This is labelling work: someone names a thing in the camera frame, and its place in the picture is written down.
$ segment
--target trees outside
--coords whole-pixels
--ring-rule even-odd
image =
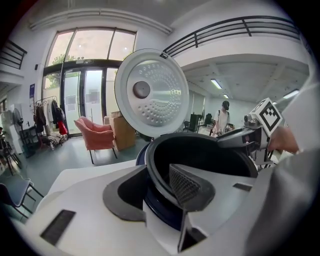
[[[124,61],[125,58],[128,57],[130,54],[132,54],[132,51],[130,51],[127,56],[123,57],[123,61]]]
[[[55,57],[54,60],[52,61],[52,65],[56,65],[56,64],[60,64],[62,62],[64,62],[64,58],[65,58],[65,54],[60,54],[59,56]],[[79,59],[83,59],[84,57],[78,57],[76,58],[75,56],[70,56],[68,55],[66,57],[66,62],[69,61],[76,61]],[[79,72],[72,72],[72,73],[67,73],[65,74],[66,78],[69,77],[77,77],[79,75]],[[50,89],[50,88],[56,88],[60,86],[60,76],[61,73],[54,73],[54,74],[49,74],[46,76],[46,78],[50,81],[50,84],[47,86],[45,86],[45,89]]]

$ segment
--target rice cooker lid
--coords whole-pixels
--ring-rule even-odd
[[[149,137],[173,133],[188,111],[184,72],[172,57],[156,49],[137,50],[124,59],[114,92],[126,121]]]

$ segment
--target black chair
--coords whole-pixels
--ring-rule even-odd
[[[186,130],[186,132],[188,133],[189,132],[190,122],[189,121],[184,121],[183,124],[184,124],[184,128],[182,129],[182,131]]]
[[[12,165],[11,159],[20,169],[22,169],[22,163],[19,157],[16,155],[15,150],[12,149],[9,142],[5,141],[4,138],[0,138],[0,156],[6,160],[11,175],[14,175],[14,167]]]
[[[20,213],[25,218],[28,218],[17,208],[22,206],[29,213],[33,213],[24,205],[24,200],[26,195],[32,200],[36,201],[31,195],[27,193],[28,188],[31,187],[35,192],[37,192],[41,197],[44,197],[34,186],[31,185],[31,180],[29,178],[23,179],[20,175],[13,175],[8,178],[1,179],[0,182],[0,201],[6,205],[12,206],[18,213]]]

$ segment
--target floor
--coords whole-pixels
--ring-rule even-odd
[[[212,127],[209,126],[200,126],[199,130],[191,131],[191,130],[184,130],[184,133],[193,133],[193,134],[203,134],[203,135],[209,135],[210,129]]]
[[[137,137],[135,146],[121,151],[115,150],[118,157],[117,159],[112,149],[91,151],[94,165],[103,166],[136,159],[138,153],[146,144],[148,144],[148,142]],[[14,168],[19,170],[18,173],[23,178],[30,178],[34,183],[34,187],[44,196],[48,193],[51,185],[63,170],[93,166],[90,154],[86,149],[85,141],[82,137],[71,138],[54,150],[51,150],[50,147],[38,150],[35,155],[28,159],[25,158],[23,154],[19,155],[19,158],[22,161],[23,167],[21,170],[16,166]],[[1,178],[10,178],[10,176],[10,172],[6,170],[1,175]],[[36,199],[36,202],[26,197],[25,205],[30,210],[35,211],[42,198],[37,195],[35,191],[31,191],[30,195]],[[7,207],[7,209],[14,218],[22,222],[26,221],[26,218],[22,217],[12,209],[12,207]],[[20,207],[19,210],[25,215],[29,215],[24,208]]]

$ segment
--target glass door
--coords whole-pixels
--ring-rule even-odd
[[[85,116],[97,125],[103,124],[101,106],[102,70],[87,70],[84,83]]]
[[[119,111],[118,104],[115,95],[115,79],[118,69],[108,68],[106,71],[106,90],[105,90],[105,102],[106,102],[106,115],[111,117],[112,112]]]
[[[74,120],[77,120],[81,116],[79,92],[82,73],[80,69],[71,69],[65,71],[63,76],[64,95],[61,98],[64,99],[64,114],[70,137],[82,135],[74,122]]]

